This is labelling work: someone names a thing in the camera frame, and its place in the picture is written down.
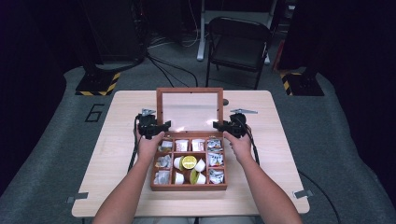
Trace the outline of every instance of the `wooden box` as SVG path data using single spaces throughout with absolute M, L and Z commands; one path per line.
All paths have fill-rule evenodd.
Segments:
M 222 115 L 222 88 L 157 89 L 157 124 L 170 120 L 172 125 L 154 158 L 152 190 L 227 189 L 224 141 L 213 128 Z

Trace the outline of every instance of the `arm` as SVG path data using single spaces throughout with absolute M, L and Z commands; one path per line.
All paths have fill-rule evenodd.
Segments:
M 140 138 L 138 158 L 132 169 L 107 196 L 93 220 L 97 223 L 132 223 L 146 175 L 158 144 L 164 136 L 159 133 L 151 140 Z
M 235 138 L 224 132 L 236 159 L 244 169 L 248 185 L 264 223 L 303 223 L 289 196 L 274 182 L 251 156 L 248 135 Z

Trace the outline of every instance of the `chair leg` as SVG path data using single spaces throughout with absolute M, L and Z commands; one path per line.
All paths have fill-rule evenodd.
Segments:
M 259 73 L 256 76 L 256 84 L 254 84 L 254 90 L 257 90 L 259 87 L 260 77 L 262 76 L 262 68 L 260 69 Z
M 207 68 L 206 68 L 206 84 L 205 87 L 209 86 L 209 72 L 210 72 L 210 61 L 207 60 Z

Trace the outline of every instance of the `gray floor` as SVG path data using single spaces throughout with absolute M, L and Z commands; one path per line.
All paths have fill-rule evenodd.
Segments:
M 271 59 L 274 59 L 277 44 L 278 40 L 274 41 Z M 166 44 L 148 51 L 152 56 L 193 72 L 202 87 L 206 62 L 196 61 L 197 49 L 197 43 L 189 48 Z M 387 194 L 357 154 L 331 83 L 318 75 L 325 96 L 288 96 L 279 74 L 272 72 L 271 66 L 265 66 L 259 89 L 273 94 L 298 169 L 329 196 L 342 223 L 396 223 L 396 213 Z M 167 70 L 187 85 L 195 85 L 191 75 L 173 68 Z M 253 85 L 251 78 L 238 79 L 240 72 L 221 68 L 219 73 L 227 77 L 220 75 L 217 79 L 226 78 L 229 83 L 211 80 L 210 86 L 248 90 L 239 85 Z M 31 156 L 0 198 L 0 223 L 81 223 L 71 215 L 73 204 L 64 201 L 78 192 L 114 95 L 76 96 L 75 87 L 83 75 L 82 68 L 65 74 L 67 89 L 61 104 Z M 176 87 L 183 87 L 170 78 Z M 145 60 L 121 73 L 115 91 L 155 90 L 157 87 L 170 87 L 170 84 L 149 60 Z M 96 107 L 103 110 L 101 118 L 98 122 L 84 122 L 94 104 L 104 104 Z M 324 194 L 306 177 L 301 176 L 301 179 L 305 189 L 315 194 L 308 199 L 311 209 L 302 215 L 304 223 L 337 223 Z

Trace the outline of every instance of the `forearm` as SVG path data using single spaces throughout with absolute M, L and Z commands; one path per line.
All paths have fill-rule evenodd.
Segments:
M 244 161 L 241 165 L 254 202 L 265 223 L 302 223 L 289 196 L 253 159 Z
M 149 161 L 137 161 L 99 208 L 93 223 L 132 223 Z

